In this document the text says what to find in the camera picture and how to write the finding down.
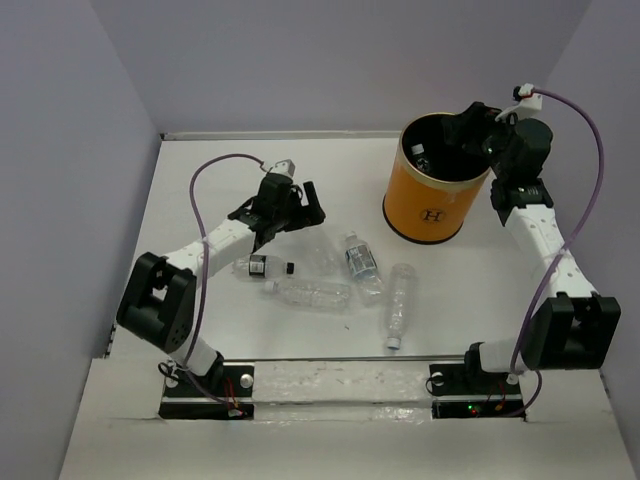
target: red wire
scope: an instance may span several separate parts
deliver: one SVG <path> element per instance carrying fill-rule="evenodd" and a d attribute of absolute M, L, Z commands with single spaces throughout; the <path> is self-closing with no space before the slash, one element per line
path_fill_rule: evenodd
<path fill-rule="evenodd" d="M 498 405 L 500 408 L 499 410 L 502 410 L 502 407 L 504 407 L 504 404 L 507 403 L 507 392 L 504 389 L 504 385 L 502 385 L 502 382 L 500 382 L 498 384 L 498 387 L 500 388 L 500 391 L 502 392 L 502 402 L 500 402 L 500 405 Z"/>
<path fill-rule="evenodd" d="M 231 410 L 231 403 L 229 402 L 229 387 L 227 387 L 226 383 L 222 385 L 224 387 L 224 398 L 227 401 L 227 410 Z"/>

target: plastic bottle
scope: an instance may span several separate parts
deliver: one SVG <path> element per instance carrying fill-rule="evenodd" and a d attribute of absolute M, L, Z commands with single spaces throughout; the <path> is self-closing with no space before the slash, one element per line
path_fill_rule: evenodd
<path fill-rule="evenodd" d="M 292 275 L 295 265 L 274 255 L 247 255 L 233 262 L 233 274 L 241 280 L 264 280 Z"/>
<path fill-rule="evenodd" d="M 319 310 L 343 310 L 351 297 L 349 285 L 295 278 L 268 281 L 264 284 L 264 291 L 288 305 Z"/>
<path fill-rule="evenodd" d="M 362 303 L 369 306 L 379 302 L 384 294 L 384 283 L 369 245 L 355 232 L 349 232 L 344 243 L 349 273 L 358 286 Z"/>
<path fill-rule="evenodd" d="M 416 270 L 411 265 L 398 263 L 391 269 L 387 308 L 384 314 L 387 331 L 385 345 L 389 350 L 400 350 L 402 337 L 412 315 L 416 283 Z"/>
<path fill-rule="evenodd" d="M 340 254 L 320 225 L 304 228 L 297 236 L 318 275 L 333 275 L 338 272 Z"/>
<path fill-rule="evenodd" d="M 431 162 L 424 153 L 424 146 L 421 143 L 411 147 L 411 154 L 416 162 L 416 167 L 425 175 L 432 175 L 433 168 Z"/>

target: white bottle cap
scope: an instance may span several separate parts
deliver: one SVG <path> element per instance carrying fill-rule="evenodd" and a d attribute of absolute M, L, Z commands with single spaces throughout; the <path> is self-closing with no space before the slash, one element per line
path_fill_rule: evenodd
<path fill-rule="evenodd" d="M 411 147 L 411 153 L 413 153 L 414 155 L 420 155 L 421 153 L 424 153 L 424 147 L 421 143 L 414 145 L 413 147 Z"/>
<path fill-rule="evenodd" d="M 354 232 L 354 231 L 352 230 L 352 231 L 347 232 L 347 233 L 345 233 L 344 235 L 342 235 L 342 240 L 346 242 L 346 241 L 347 241 L 347 240 L 349 240 L 350 238 L 357 238 L 357 237 L 358 237 L 358 235 L 356 235 L 356 232 Z"/>
<path fill-rule="evenodd" d="M 266 282 L 264 282 L 264 287 L 262 288 L 267 293 L 273 293 L 276 291 L 276 282 L 274 282 L 273 280 L 267 280 Z"/>
<path fill-rule="evenodd" d="M 389 350 L 400 350 L 401 340 L 399 338 L 387 338 L 387 348 Z"/>

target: bin logo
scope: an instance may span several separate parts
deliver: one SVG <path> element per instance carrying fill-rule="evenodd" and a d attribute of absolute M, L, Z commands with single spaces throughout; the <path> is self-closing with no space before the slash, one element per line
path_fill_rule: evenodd
<path fill-rule="evenodd" d="M 447 217 L 447 212 L 437 208 L 428 208 L 420 212 L 420 218 L 427 223 L 440 223 Z"/>

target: white connector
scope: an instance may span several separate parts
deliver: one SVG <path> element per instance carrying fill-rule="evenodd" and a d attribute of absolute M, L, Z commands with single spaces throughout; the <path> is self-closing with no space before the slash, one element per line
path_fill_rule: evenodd
<path fill-rule="evenodd" d="M 293 174 L 296 171 L 296 166 L 292 160 L 278 160 L 275 163 L 265 162 L 261 168 L 267 173 L 278 173 L 289 178 L 293 178 Z"/>
<path fill-rule="evenodd" d="M 539 93 L 533 93 L 534 86 L 531 83 L 525 83 L 518 90 L 520 100 L 516 105 L 505 108 L 496 117 L 496 122 L 506 120 L 507 116 L 511 113 L 515 113 L 518 116 L 518 120 L 533 117 L 535 114 L 542 110 L 542 95 Z"/>

